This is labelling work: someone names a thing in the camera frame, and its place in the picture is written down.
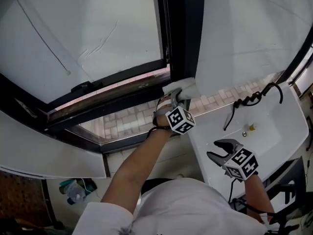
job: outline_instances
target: black trousers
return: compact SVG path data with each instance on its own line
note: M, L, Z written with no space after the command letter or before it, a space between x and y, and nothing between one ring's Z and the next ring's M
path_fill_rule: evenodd
M163 184L167 181L170 181L173 179L169 179L169 178L154 178L154 179L148 179L146 180L146 182L143 184L142 188L141 188L141 195L144 194L145 192L151 190L152 188Z

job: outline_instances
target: white cloth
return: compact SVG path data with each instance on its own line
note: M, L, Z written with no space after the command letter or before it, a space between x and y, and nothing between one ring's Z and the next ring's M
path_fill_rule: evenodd
M177 88L182 89L181 93L178 95L179 101L201 97L196 85L196 81L193 77L170 83L169 85L163 87L163 92L164 94L168 94Z
M142 196L135 220L126 209L89 203L74 235L263 235L266 227L236 212L213 188L194 179L163 183Z

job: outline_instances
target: white sink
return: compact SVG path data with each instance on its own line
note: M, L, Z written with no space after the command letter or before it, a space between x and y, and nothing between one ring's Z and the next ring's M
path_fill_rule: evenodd
M308 136L309 129L295 91L287 83L279 86L284 95L282 104L279 104L277 88L272 87L259 104L236 109L226 131L223 128L231 115L232 104L195 117L197 126L189 132L189 137L204 181L226 199L233 179L224 175L225 171L208 158L207 151L226 155L223 149L214 145L214 141L236 139L253 150L259 162L257 171L263 181L287 161ZM252 123L256 124L256 130L247 131L246 126ZM247 131L246 137L243 137L243 131ZM239 197L244 191L244 183L237 181L232 196Z

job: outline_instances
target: black and white marker cube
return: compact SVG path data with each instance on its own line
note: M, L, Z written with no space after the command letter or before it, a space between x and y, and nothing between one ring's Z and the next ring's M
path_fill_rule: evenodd
M171 112L165 114L170 123L172 131L179 134L185 134L196 125L195 119L190 112L178 106Z
M258 167L256 156L252 151L242 148L224 165L224 169L229 172L232 177L246 180L248 179Z

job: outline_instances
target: forearm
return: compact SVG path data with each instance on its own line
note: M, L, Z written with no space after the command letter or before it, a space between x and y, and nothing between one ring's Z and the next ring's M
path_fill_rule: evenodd
M170 131L155 130L120 166L101 202L113 203L133 212L144 182L150 175Z
M245 181L246 202L263 212L274 212L268 194L258 175L252 175ZM260 215L247 209L247 214L261 222Z

